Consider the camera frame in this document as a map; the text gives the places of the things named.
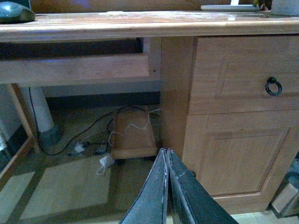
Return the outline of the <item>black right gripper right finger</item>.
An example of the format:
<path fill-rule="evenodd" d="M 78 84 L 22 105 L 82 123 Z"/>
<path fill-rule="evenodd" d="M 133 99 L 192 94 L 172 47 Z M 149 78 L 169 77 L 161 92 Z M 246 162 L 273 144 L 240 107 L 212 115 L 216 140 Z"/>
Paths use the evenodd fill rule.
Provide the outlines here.
<path fill-rule="evenodd" d="M 177 154 L 167 150 L 175 210 L 183 224 L 236 224 L 204 189 Z"/>

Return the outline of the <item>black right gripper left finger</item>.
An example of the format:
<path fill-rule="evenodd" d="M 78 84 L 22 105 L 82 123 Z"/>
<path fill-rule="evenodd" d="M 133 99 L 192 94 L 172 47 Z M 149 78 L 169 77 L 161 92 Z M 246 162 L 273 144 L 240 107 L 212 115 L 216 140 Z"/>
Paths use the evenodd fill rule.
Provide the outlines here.
<path fill-rule="evenodd" d="M 168 205 L 168 164 L 161 148 L 139 195 L 120 221 L 121 224 L 164 224 Z"/>

